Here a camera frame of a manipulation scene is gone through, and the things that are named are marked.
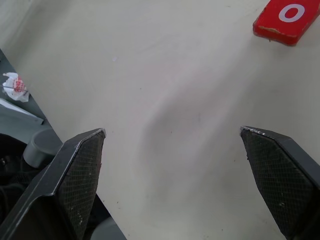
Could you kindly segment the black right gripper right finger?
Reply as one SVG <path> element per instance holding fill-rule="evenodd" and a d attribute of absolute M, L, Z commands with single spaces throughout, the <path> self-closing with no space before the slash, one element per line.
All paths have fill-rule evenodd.
<path fill-rule="evenodd" d="M 320 165 L 292 138 L 242 126 L 256 186 L 286 240 L 320 240 Z"/>

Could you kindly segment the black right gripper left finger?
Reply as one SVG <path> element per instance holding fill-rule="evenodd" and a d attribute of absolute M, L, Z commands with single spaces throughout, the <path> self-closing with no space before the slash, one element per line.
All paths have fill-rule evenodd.
<path fill-rule="evenodd" d="M 0 240 L 82 240 L 96 197 L 106 131 L 67 140 L 0 225 Z"/>

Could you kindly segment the grey cylindrical robot joint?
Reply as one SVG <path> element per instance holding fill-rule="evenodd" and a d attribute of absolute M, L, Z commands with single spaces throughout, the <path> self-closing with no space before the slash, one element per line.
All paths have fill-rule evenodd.
<path fill-rule="evenodd" d="M 28 142 L 24 152 L 25 162 L 36 169 L 47 166 L 60 150 L 63 142 L 52 128 L 36 132 Z"/>

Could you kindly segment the black robot body part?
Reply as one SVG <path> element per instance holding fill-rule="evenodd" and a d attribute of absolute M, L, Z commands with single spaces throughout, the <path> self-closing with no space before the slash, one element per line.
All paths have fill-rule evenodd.
<path fill-rule="evenodd" d="M 39 172 L 24 161 L 26 147 L 26 143 L 0 133 L 0 224 Z"/>

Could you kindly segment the crumpled white red wrapper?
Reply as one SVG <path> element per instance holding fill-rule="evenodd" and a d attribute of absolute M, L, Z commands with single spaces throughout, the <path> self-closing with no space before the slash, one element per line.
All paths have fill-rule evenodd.
<path fill-rule="evenodd" d="M 30 93 L 21 77 L 15 72 L 7 72 L 2 75 L 7 79 L 1 87 L 8 97 L 14 101 L 27 103 L 29 101 Z"/>

